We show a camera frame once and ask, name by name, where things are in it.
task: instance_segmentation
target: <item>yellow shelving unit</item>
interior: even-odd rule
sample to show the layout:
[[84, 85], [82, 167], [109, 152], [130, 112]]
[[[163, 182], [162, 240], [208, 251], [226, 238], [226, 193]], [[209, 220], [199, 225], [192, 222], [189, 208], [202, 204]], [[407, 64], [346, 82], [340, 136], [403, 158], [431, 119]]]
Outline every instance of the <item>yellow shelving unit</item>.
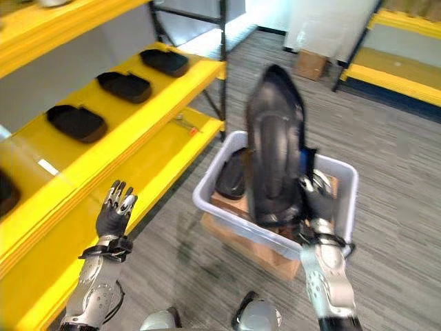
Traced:
[[125, 179], [139, 195], [127, 228], [130, 231], [223, 129], [223, 122], [218, 119], [190, 108], [182, 112], [200, 132], [190, 136], [188, 129], [174, 122], [163, 126], [107, 173], [100, 184], [45, 235], [45, 240], [39, 241], [2, 278], [4, 325], [20, 330], [45, 328], [61, 311], [82, 266], [78, 255], [96, 243], [96, 216], [115, 179]]
[[75, 0], [57, 8], [2, 0], [0, 78], [128, 10], [150, 0]]
[[[150, 47], [170, 48], [162, 43]], [[120, 100], [102, 90], [96, 80], [60, 102], [84, 105], [106, 120], [108, 132], [94, 144], [65, 136], [47, 122], [44, 114], [0, 143], [0, 166], [22, 193], [19, 205], [0, 223], [4, 238], [0, 245], [0, 278], [74, 207], [75, 201], [85, 197], [223, 72], [220, 61], [190, 54], [186, 57], [189, 70], [177, 79], [147, 67], [138, 55], [114, 68], [153, 83], [152, 96], [145, 103], [134, 105]], [[12, 146], [23, 148], [11, 153]], [[15, 154], [24, 148], [28, 151], [25, 157]], [[59, 175], [51, 176], [38, 165], [39, 160], [47, 161]]]
[[361, 48], [342, 80], [347, 77], [441, 106], [441, 68], [419, 61]]
[[[0, 78], [149, 1], [75, 0], [59, 8], [16, 7], [14, 2], [2, 17]], [[220, 109], [213, 107], [220, 118], [226, 117], [227, 7], [225, 0], [219, 4], [215, 18], [174, 14], [218, 25], [222, 61], [185, 54], [189, 69], [173, 78], [145, 66], [135, 55], [109, 71], [131, 72], [150, 81], [152, 95], [146, 102], [121, 100], [93, 80], [59, 103], [84, 106], [105, 119], [107, 132], [96, 143], [65, 136], [45, 114], [0, 142], [0, 168], [21, 192], [19, 203], [0, 220], [0, 328], [46, 329], [60, 313], [83, 265], [78, 255], [96, 243], [96, 217], [115, 179], [127, 181], [139, 196], [129, 232], [216, 134], [225, 131], [224, 121], [186, 108], [218, 78]], [[161, 40], [163, 29], [156, 19], [161, 8], [150, 1], [149, 9]], [[180, 52], [159, 42], [148, 48]], [[199, 129], [195, 135], [172, 121], [180, 112]]]
[[[441, 22], [410, 17], [405, 12], [391, 12], [382, 9], [381, 4], [381, 0], [378, 0], [366, 29], [371, 30], [380, 24], [441, 39]], [[352, 78], [441, 106], [441, 68], [363, 47], [362, 42], [367, 35], [365, 32], [349, 57], [349, 66], [342, 69], [333, 91], [338, 89], [341, 81]]]
[[375, 24], [391, 26], [423, 34], [424, 36], [441, 39], [441, 22], [431, 22], [422, 17], [410, 17], [405, 12], [391, 12], [381, 9], [373, 16], [371, 27]]

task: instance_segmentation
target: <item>cardboard box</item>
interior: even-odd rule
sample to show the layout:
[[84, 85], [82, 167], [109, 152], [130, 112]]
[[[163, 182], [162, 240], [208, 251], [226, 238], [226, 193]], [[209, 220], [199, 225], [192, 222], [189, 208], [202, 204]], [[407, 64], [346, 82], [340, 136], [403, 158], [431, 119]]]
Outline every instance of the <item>cardboard box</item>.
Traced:
[[431, 0], [415, 0], [409, 8], [409, 16], [424, 16], [429, 9]]
[[224, 209], [248, 221], [250, 220], [246, 195], [240, 200], [230, 200], [214, 191], [211, 202], [220, 209]]
[[225, 245], [230, 246], [243, 256], [260, 265], [266, 271], [285, 281], [292, 281], [296, 278], [300, 267], [300, 261], [293, 261], [274, 252], [268, 246], [241, 237], [226, 227], [215, 222], [213, 216], [204, 213], [202, 226], [213, 236], [221, 240]]
[[328, 58], [308, 50], [300, 50], [296, 64], [296, 74], [317, 81], [325, 69]]
[[431, 2], [425, 17], [432, 22], [441, 21], [441, 0], [434, 0]]
[[411, 0], [386, 0], [383, 7], [392, 12], [407, 12], [411, 2]]

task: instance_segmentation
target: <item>black rubber pad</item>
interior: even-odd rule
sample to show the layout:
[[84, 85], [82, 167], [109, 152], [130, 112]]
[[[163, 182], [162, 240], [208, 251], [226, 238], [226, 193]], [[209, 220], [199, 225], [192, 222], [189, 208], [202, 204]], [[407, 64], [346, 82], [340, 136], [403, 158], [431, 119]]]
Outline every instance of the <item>black rubber pad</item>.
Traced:
[[103, 117], [84, 107], [55, 106], [46, 112], [46, 117], [62, 133], [83, 143], [94, 143], [107, 131]]
[[150, 82], [134, 74], [105, 72], [96, 79], [104, 90], [132, 103], [142, 103], [152, 94]]
[[6, 215], [20, 200], [20, 191], [4, 172], [0, 170], [0, 217]]
[[175, 52], [145, 50], [139, 56], [145, 65], [172, 77], [181, 77], [188, 70], [188, 59]]
[[250, 213], [260, 226], [298, 223], [303, 217], [301, 154], [305, 147], [303, 101], [289, 75], [269, 67], [246, 109], [245, 178]]
[[239, 200], [245, 194], [245, 178], [243, 176], [242, 148], [233, 153], [232, 157], [224, 163], [216, 181], [216, 191], [223, 197]]

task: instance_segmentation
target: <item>metal shelf frame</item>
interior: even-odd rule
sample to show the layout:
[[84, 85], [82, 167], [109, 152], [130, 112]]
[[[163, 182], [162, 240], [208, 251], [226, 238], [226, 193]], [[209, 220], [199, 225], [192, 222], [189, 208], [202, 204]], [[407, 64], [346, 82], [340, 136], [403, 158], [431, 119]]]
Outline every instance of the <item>metal shelf frame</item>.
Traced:
[[208, 101], [208, 104], [213, 108], [214, 112], [218, 115], [218, 118], [224, 122], [224, 130], [220, 132], [220, 138], [222, 141], [225, 140], [225, 132], [226, 132], [226, 120], [227, 120], [227, 35], [225, 31], [225, 26], [227, 24], [227, 2], [228, 0], [218, 0], [218, 8], [219, 8], [219, 16], [218, 17], [209, 17], [206, 15], [195, 14], [192, 12], [186, 12], [184, 10], [177, 10], [174, 8], [168, 8], [165, 6], [159, 6], [155, 4], [155, 1], [150, 1], [146, 3], [147, 9], [150, 11], [150, 15], [152, 17], [154, 31], [156, 34], [156, 40], [160, 42], [165, 42], [165, 38], [169, 41], [169, 43], [177, 47], [177, 45], [173, 42], [171, 36], [167, 33], [167, 30], [164, 28], [161, 20], [159, 19], [157, 13], [158, 12], [167, 12], [169, 14], [175, 14], [182, 17], [187, 17], [189, 19], [195, 19], [198, 21], [204, 21], [208, 23], [216, 24], [220, 29], [220, 61], [224, 63], [224, 74], [220, 83], [219, 90], [219, 98], [220, 98], [220, 107], [218, 107], [209, 92], [204, 90], [203, 95]]

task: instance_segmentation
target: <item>cable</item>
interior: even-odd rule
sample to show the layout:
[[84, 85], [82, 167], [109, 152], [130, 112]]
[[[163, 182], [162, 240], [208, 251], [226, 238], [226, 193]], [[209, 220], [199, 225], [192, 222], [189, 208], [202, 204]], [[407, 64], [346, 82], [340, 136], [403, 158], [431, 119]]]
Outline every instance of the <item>cable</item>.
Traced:
[[124, 296], [125, 296], [123, 286], [121, 286], [121, 283], [119, 281], [116, 281], [116, 284], [119, 287], [120, 299], [119, 302], [112, 308], [112, 310], [110, 310], [109, 313], [105, 316], [103, 325], [106, 324], [108, 321], [110, 321], [119, 311], [119, 308], [121, 308], [121, 306], [123, 305]]

